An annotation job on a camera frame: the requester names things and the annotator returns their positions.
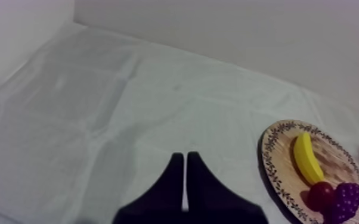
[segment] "white wall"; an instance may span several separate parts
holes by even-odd
[[[75,18],[286,79],[359,109],[359,1],[77,0]]]
[[[73,0],[0,0],[0,83],[67,21]]]

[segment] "yellow banana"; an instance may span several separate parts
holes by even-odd
[[[302,175],[311,185],[324,179],[323,171],[313,154],[309,133],[304,132],[298,136],[293,147],[293,156]]]

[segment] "white sheet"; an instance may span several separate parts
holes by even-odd
[[[188,151],[270,222],[288,223],[256,154],[281,119],[323,128],[359,164],[357,111],[203,56],[67,29],[0,88],[0,223],[110,223]]]

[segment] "plate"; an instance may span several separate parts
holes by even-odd
[[[323,170],[324,179],[334,189],[342,182],[359,184],[359,168],[338,142],[309,123],[282,120],[272,124],[263,134],[262,161],[277,195],[302,223],[323,223],[323,216],[310,210],[304,203],[310,186],[301,176],[293,158],[293,145],[302,132],[310,134],[313,151]],[[356,215],[345,223],[359,223],[359,209]]]

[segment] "purple grapes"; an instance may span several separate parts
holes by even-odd
[[[331,209],[331,224],[340,224],[355,216],[359,208],[359,185],[341,183],[335,190],[335,201]]]

